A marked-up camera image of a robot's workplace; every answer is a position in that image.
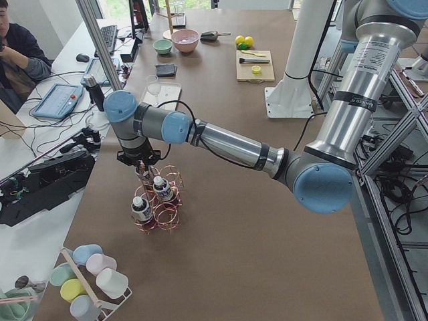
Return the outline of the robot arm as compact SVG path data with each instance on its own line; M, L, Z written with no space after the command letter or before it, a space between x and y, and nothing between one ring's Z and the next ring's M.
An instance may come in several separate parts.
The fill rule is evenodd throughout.
M414 44L427 20L426 1L347 1L340 49L352 54L315 141L302 152L274 148L192 114L139 104L125 90L104 101L104 111L127 165L153 163L150 139L188 142L241 167L264 171L316 213L333 213L352 197L351 171L359 138L400 53Z

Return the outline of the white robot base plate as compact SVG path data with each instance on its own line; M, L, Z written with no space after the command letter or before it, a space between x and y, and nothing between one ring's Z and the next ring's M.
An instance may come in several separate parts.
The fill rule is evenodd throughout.
M268 118L309 118L313 115L310 91L305 88L288 90L283 86L264 89Z

